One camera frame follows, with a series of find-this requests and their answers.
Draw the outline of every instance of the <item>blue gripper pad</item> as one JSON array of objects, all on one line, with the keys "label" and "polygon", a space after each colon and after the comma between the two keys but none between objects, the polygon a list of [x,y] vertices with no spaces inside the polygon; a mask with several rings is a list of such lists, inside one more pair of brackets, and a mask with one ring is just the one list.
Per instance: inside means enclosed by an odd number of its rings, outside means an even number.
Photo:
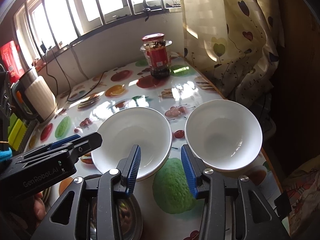
[{"label": "blue gripper pad", "polygon": [[140,146],[138,146],[134,154],[132,165],[127,177],[127,188],[125,190],[125,194],[127,195],[127,197],[129,197],[133,193],[134,185],[136,184],[136,179],[139,171],[140,161],[141,161],[141,148]]},{"label": "blue gripper pad", "polygon": [[184,173],[187,178],[189,191],[194,198],[197,198],[198,189],[197,189],[197,183],[196,183],[196,175],[194,174],[191,162],[189,160],[188,154],[184,146],[181,147],[181,161],[182,161]]}]

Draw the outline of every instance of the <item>green object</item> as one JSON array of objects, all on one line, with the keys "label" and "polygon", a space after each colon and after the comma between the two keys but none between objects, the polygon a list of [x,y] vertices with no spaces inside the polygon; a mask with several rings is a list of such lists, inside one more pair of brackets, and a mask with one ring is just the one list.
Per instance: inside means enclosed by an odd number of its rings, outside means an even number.
[{"label": "green object", "polygon": [[168,159],[153,180],[153,197],[164,212],[179,214],[191,210],[196,199],[189,191],[182,162],[178,158]]},{"label": "green object", "polygon": [[141,59],[136,62],[137,67],[146,67],[148,66],[148,62],[146,59]]},{"label": "green object", "polygon": [[10,116],[10,125],[8,127],[8,135],[11,133],[11,130],[14,127],[17,120],[18,120],[18,117],[16,116],[16,114],[12,113],[12,115]]},{"label": "green object", "polygon": [[12,145],[12,148],[14,150],[17,151],[19,149],[20,143],[21,143],[26,131],[27,131],[27,127],[25,127],[25,125],[22,124],[16,138],[14,139],[13,145]]},{"label": "green object", "polygon": [[174,65],[170,67],[170,75],[174,77],[181,77],[193,73],[193,68],[187,65]]},{"label": "green object", "polygon": [[14,126],[11,129],[10,135],[8,136],[9,145],[13,146],[14,140],[16,139],[21,126],[22,126],[22,121],[20,119],[17,119],[17,121],[15,122]]},{"label": "green object", "polygon": [[271,171],[271,169],[270,169],[269,164],[268,164],[267,161],[265,161],[265,162],[263,163],[263,166],[265,166],[265,167],[267,168],[267,171]]},{"label": "green object", "polygon": [[71,126],[71,119],[69,116],[66,116],[61,120],[58,124],[54,136],[56,138],[65,137],[70,129]]}]

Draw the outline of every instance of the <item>wall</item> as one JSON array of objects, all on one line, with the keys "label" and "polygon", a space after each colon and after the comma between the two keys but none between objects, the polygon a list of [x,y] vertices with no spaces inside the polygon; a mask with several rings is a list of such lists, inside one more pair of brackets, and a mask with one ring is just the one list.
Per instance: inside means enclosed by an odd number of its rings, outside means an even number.
[{"label": "wall", "polygon": [[271,80],[272,147],[290,174],[319,154],[320,27],[303,0],[279,0],[285,48]]},{"label": "wall", "polygon": [[[172,41],[170,49],[183,54],[181,12],[151,16],[146,22],[141,18],[123,23],[87,38],[76,44],[73,49],[84,73],[91,78],[105,70],[144,58],[140,51],[141,38],[151,33],[164,33],[165,38]],[[70,49],[59,55],[57,60],[66,74],[73,79],[70,80],[71,86],[86,79],[79,71]],[[48,73],[58,80],[59,93],[68,90],[68,83],[55,60],[48,64]],[[46,69],[43,68],[39,74],[56,94],[56,83],[46,74]]]}]

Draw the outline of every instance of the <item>green fruit print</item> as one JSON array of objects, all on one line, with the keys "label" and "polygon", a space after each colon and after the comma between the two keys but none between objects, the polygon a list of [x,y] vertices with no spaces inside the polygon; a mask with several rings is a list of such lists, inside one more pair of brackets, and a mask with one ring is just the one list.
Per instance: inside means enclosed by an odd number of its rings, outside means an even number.
[{"label": "green fruit print", "polygon": [[174,65],[170,67],[170,75],[174,77],[181,77],[181,76],[185,76],[193,73],[194,73],[193,68],[187,65]]},{"label": "green fruit print", "polygon": [[267,171],[271,171],[271,169],[270,169],[269,164],[268,164],[267,161],[265,161],[265,162],[263,163],[263,166],[265,166],[265,167],[267,168]]},{"label": "green fruit print", "polygon": [[146,59],[141,59],[136,62],[137,67],[146,67],[148,66],[148,62]]},{"label": "green fruit print", "polygon": [[153,180],[153,197],[164,212],[179,214],[191,210],[196,199],[189,191],[182,162],[178,158],[168,159]]},{"label": "green fruit print", "polygon": [[140,99],[140,98],[144,98],[144,96],[135,96],[135,97],[133,97],[132,99],[133,99],[134,101],[136,101],[137,99]]},{"label": "green fruit print", "polygon": [[69,116],[66,116],[61,120],[58,124],[54,136],[56,138],[65,137],[70,129],[71,126],[71,119]]}]

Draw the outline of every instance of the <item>apple print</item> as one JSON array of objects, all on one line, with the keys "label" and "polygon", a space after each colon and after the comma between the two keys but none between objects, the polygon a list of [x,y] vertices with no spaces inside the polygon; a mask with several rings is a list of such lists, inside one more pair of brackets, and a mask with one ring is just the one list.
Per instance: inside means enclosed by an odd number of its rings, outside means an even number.
[{"label": "apple print", "polygon": [[117,72],[111,77],[111,81],[118,82],[118,81],[125,80],[128,77],[130,77],[131,74],[132,74],[131,70],[123,70],[123,71]]},{"label": "apple print", "polygon": [[44,140],[46,140],[46,139],[49,137],[49,135],[50,135],[50,133],[51,133],[51,131],[52,131],[52,127],[53,127],[53,124],[52,124],[52,123],[49,123],[49,124],[42,130],[42,133],[41,133],[41,135],[40,135],[40,141],[44,141]]},{"label": "apple print", "polygon": [[167,82],[168,78],[165,79],[156,79],[151,75],[146,77],[142,76],[137,81],[137,86],[140,88],[154,88],[164,85]]}]

